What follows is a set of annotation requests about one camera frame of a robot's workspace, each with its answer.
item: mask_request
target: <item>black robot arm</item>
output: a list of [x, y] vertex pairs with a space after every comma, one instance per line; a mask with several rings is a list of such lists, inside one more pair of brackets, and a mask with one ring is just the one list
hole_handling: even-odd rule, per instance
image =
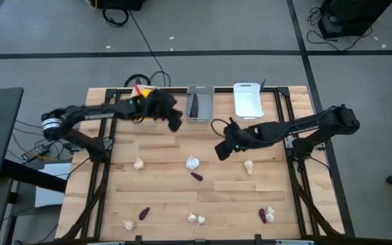
[[65, 139], [72, 144], [87, 149], [92, 160], [103, 162], [107, 158], [104, 139], [91, 138], [73, 129], [74, 125], [85, 120], [116, 117], [121, 120], [141, 121], [145, 117], [154, 120], [168, 120], [169, 128], [175, 132], [181, 125], [182, 112], [173, 109], [176, 100], [173, 95], [153, 90], [146, 98], [143, 96], [122, 99], [108, 105], [74, 106], [55, 109], [42, 114], [42, 127], [47, 140]]
[[305, 138], [293, 140], [293, 152], [296, 159], [306, 159], [312, 149], [334, 135], [350, 135], [359, 129], [359, 121], [353, 111], [344, 105], [332, 106], [318, 114], [294, 120], [292, 122], [263, 122], [240, 129], [230, 118], [231, 123], [224, 129], [225, 140], [216, 146], [216, 153], [221, 161], [232, 153], [248, 149], [272, 146], [289, 135], [316, 130]]

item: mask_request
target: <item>white plastic bin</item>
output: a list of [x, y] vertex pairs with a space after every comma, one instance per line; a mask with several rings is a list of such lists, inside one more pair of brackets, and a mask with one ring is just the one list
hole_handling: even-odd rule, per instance
[[259, 120], [263, 117], [260, 88], [257, 83], [234, 84], [234, 119], [236, 121]]

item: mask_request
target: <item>garlic clove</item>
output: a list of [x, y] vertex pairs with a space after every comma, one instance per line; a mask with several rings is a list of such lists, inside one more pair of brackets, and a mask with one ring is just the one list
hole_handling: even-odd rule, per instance
[[266, 214], [266, 215], [265, 215], [265, 219], [266, 219], [267, 222], [269, 222], [269, 223], [275, 222], [275, 216], [274, 216], [273, 214]]
[[194, 215], [193, 213], [190, 213], [189, 214], [189, 217], [187, 218], [187, 220], [189, 221], [189, 222], [195, 222], [196, 221], [196, 215]]
[[189, 159], [187, 159], [185, 166], [190, 170], [195, 170], [199, 167], [199, 159], [190, 156]]
[[128, 231], [132, 231], [135, 228], [135, 222], [132, 220], [122, 220], [122, 225]]
[[243, 163], [243, 166], [246, 169], [248, 175], [252, 175], [253, 174], [253, 162], [251, 160], [246, 160]]
[[140, 158], [137, 158], [134, 163], [134, 168], [135, 168], [135, 170], [141, 170], [142, 168], [144, 168], [143, 160], [141, 160]]
[[202, 216], [202, 215], [199, 215], [199, 216], [197, 217], [197, 225], [202, 225], [202, 224], [204, 224], [204, 223], [205, 223], [205, 217]]
[[267, 209], [265, 210], [265, 213], [273, 215], [275, 214], [275, 210], [272, 207], [268, 206]]

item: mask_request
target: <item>wooden tabletop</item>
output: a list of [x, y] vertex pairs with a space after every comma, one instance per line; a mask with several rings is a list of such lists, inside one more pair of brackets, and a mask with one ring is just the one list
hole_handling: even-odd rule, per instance
[[[296, 118], [313, 114], [307, 88], [289, 89]], [[104, 96], [105, 88], [91, 88], [86, 105], [103, 103]], [[175, 108], [184, 111], [184, 95], [176, 95], [176, 99]], [[273, 93], [262, 93], [261, 102], [264, 121], [277, 121]], [[214, 117], [227, 120], [230, 116], [233, 116], [232, 94], [215, 94]], [[136, 235], [142, 235], [143, 240], [249, 240], [255, 234], [261, 234], [263, 239], [300, 238], [283, 144], [234, 152], [226, 161], [219, 161], [214, 146], [223, 139], [209, 125], [190, 125], [184, 117], [176, 133], [169, 131], [166, 122], [134, 125], [118, 121], [101, 240], [131, 241]], [[98, 120], [83, 122], [81, 132], [97, 136], [99, 124]], [[242, 127], [251, 124], [254, 123], [240, 123]], [[215, 125], [221, 132], [224, 125], [221, 122]], [[201, 162], [194, 172], [203, 176], [202, 182], [194, 179], [185, 167], [190, 155]], [[325, 162], [323, 152], [315, 150], [312, 156]], [[87, 157], [87, 152], [76, 153], [72, 168]], [[145, 162], [143, 170], [136, 171], [133, 167], [137, 157]], [[251, 176], [243, 167], [247, 159], [255, 165]], [[306, 166], [316, 207], [336, 230], [344, 232], [327, 168], [313, 160], [307, 160]], [[92, 163], [88, 162], [71, 175], [56, 238], [68, 231], [84, 209], [91, 169]], [[263, 224], [258, 215], [258, 210], [267, 206], [276, 211], [275, 222], [271, 224]], [[302, 206], [307, 232], [311, 233], [308, 212]], [[150, 211], [140, 221], [139, 213], [147, 207]], [[189, 223], [190, 212], [205, 216], [206, 223], [201, 226]], [[96, 210], [92, 214], [89, 235], [93, 234]], [[136, 222], [133, 231], [122, 226], [121, 220], [127, 219]]]

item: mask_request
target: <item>black metal frame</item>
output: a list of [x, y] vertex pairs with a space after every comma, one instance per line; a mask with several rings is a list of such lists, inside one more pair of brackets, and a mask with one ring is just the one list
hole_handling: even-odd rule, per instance
[[[173, 94], [185, 94], [186, 89], [185, 88], [162, 88], [163, 91], [168, 92], [168, 93], [173, 93]], [[105, 92], [105, 104], [109, 104], [111, 101], [111, 98], [114, 96], [115, 100], [118, 101], [120, 99], [120, 96], [123, 94], [129, 94], [131, 93], [132, 89], [131, 88], [123, 88], [123, 89], [108, 89]], [[215, 93], [232, 93], [233, 89], [232, 87], [220, 87], [220, 88], [215, 88]], [[289, 89], [288, 87], [269, 87], [269, 88], [264, 88], [262, 90], [262, 93], [273, 93], [275, 96], [275, 102], [276, 102], [276, 108], [278, 111], [278, 118], [280, 122], [285, 122], [284, 119], [284, 114], [282, 111], [282, 105], [281, 105], [281, 98], [280, 96], [283, 95], [286, 101], [287, 105], [287, 112], [289, 114], [289, 120], [294, 120], [294, 113], [293, 113], [293, 106], [291, 104], [290, 96], [289, 96]], [[105, 133], [105, 126], [107, 124], [106, 119], [101, 120], [101, 125], [99, 128], [99, 137], [104, 137]], [[116, 132], [116, 124], [117, 124], [117, 119], [113, 118], [111, 122], [111, 127], [110, 127], [110, 134], [109, 137], [111, 139], [114, 138], [115, 132]], [[287, 156], [287, 163], [288, 163], [288, 168], [289, 168], [289, 175], [291, 179], [291, 184], [292, 188], [294, 185], [294, 179], [297, 179], [296, 173], [295, 173], [295, 168], [293, 161], [291, 160], [291, 149], [285, 148], [286, 156]], [[95, 192], [95, 186], [97, 183], [97, 172], [99, 169], [99, 162], [95, 161], [93, 163], [93, 169], [92, 169], [92, 174], [91, 174], [91, 181], [88, 187], [88, 195], [87, 195], [87, 201], [86, 203], [90, 203], [93, 193]], [[309, 186], [309, 180], [308, 176], [306, 174], [306, 167], [303, 162], [299, 163], [301, 164], [301, 168], [303, 171], [301, 171], [301, 179], [302, 179], [302, 184], [304, 186], [304, 190], [306, 192], [307, 197], [309, 200], [312, 202], [312, 196], [311, 196], [311, 190]], [[110, 173], [110, 162], [105, 163], [104, 165], [104, 170], [103, 170], [103, 178], [105, 178], [105, 182], [108, 181], [108, 176]], [[105, 191], [101, 194], [101, 197], [99, 198], [99, 204], [98, 204], [98, 209], [97, 209], [97, 216], [95, 220], [95, 232], [93, 237], [94, 238], [99, 238], [100, 232], [101, 232], [101, 225], [102, 225], [102, 217], [103, 217], [103, 207], [105, 203]], [[304, 214], [300, 202], [299, 195], [296, 193], [295, 189], [293, 189], [293, 198], [295, 202], [295, 209], [297, 213], [297, 222], [299, 225], [299, 231], [301, 234], [301, 237], [304, 237], [307, 235], [306, 233], [306, 227], [305, 227], [305, 221], [304, 221]], [[319, 226], [317, 224], [316, 219], [314, 218], [313, 213], [310, 211], [310, 217], [312, 221], [312, 231], [313, 235], [319, 235]], [[87, 233], [88, 233], [88, 226], [89, 223], [86, 222], [84, 223], [82, 230], [81, 230], [81, 238], [87, 238]], [[166, 244], [187, 244], [191, 243], [194, 241], [164, 241]], [[231, 241], [210, 241], [210, 243], [215, 243], [215, 244], [230, 244]], [[255, 244], [255, 240], [240, 240], [240, 241], [234, 241], [235, 244]]]

